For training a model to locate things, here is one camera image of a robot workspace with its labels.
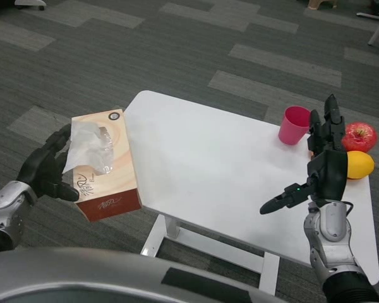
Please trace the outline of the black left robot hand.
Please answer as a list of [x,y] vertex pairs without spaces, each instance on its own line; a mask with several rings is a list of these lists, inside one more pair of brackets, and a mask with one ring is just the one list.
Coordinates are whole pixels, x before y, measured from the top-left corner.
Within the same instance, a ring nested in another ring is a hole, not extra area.
[[71,202],[79,200],[79,192],[63,181],[68,155],[63,148],[70,135],[71,125],[67,124],[52,133],[45,144],[34,150],[21,166],[17,180],[28,184],[37,197],[46,195]]

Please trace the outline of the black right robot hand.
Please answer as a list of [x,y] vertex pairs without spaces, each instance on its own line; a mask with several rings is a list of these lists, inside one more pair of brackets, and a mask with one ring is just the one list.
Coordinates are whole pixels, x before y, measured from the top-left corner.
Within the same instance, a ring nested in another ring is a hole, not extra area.
[[283,207],[292,208],[310,198],[323,206],[328,200],[340,201],[347,181],[347,152],[342,144],[346,133],[345,119],[340,114],[335,95],[325,101],[325,122],[318,112],[310,114],[308,149],[313,153],[307,164],[306,183],[291,184],[284,192],[267,201],[260,214],[273,213]]

